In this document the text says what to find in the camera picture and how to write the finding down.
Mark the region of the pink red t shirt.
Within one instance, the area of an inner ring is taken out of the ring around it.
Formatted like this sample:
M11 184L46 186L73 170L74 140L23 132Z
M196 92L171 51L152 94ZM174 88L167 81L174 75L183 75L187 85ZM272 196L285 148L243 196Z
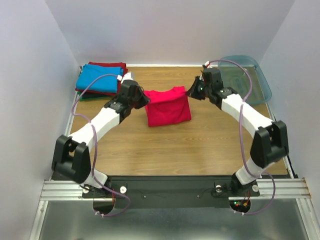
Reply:
M149 127L174 125L192 119L184 86L175 86L167 91L145 90L144 94L150 99L145 106Z

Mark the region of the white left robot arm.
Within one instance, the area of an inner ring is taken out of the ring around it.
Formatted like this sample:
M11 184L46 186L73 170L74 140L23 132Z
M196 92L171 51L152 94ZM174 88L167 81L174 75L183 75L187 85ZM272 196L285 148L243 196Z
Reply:
M125 79L121 82L120 92L93 119L72 112L75 117L86 119L87 124L68 136L58 137L51 169L75 183L94 187L100 197L110 193L124 197L124 194L111 189L106 174L95 170L98 141L127 118L132 109L143 108L149 102L150 99L136 81Z

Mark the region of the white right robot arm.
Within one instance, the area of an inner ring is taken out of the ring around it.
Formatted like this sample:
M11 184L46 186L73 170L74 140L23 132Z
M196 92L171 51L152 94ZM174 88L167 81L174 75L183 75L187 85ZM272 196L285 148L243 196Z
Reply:
M196 76L187 96L209 99L239 122L240 131L246 129L252 137L249 159L243 158L243 166L231 176L230 190L234 195L242 195L271 165L289 154L286 124L260 114L233 88L225 87L217 68L204 68L201 75Z

